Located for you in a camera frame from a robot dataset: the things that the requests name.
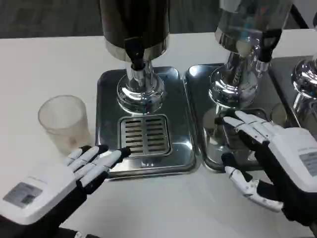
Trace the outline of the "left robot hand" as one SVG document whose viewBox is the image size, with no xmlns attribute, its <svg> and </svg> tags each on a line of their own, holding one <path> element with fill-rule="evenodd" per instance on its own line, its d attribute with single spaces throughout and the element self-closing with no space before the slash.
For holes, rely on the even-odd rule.
<svg viewBox="0 0 317 238">
<path fill-rule="evenodd" d="M 109 171 L 131 155 L 129 147 L 110 152 L 107 145 L 82 146 L 65 160 L 35 170 L 0 198 L 2 238 L 91 238 L 61 227 L 108 178 Z"/>
</svg>

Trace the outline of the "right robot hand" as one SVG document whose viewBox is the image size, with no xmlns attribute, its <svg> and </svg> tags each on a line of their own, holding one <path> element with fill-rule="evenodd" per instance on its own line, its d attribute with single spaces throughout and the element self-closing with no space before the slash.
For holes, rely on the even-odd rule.
<svg viewBox="0 0 317 238">
<path fill-rule="evenodd" d="M 301 127 L 284 128 L 261 117 L 235 110 L 215 119 L 234 129 L 254 152 L 270 183 L 254 179 L 233 154 L 221 156 L 224 170 L 250 201 L 289 221 L 312 228 L 317 224 L 317 141 Z"/>
</svg>

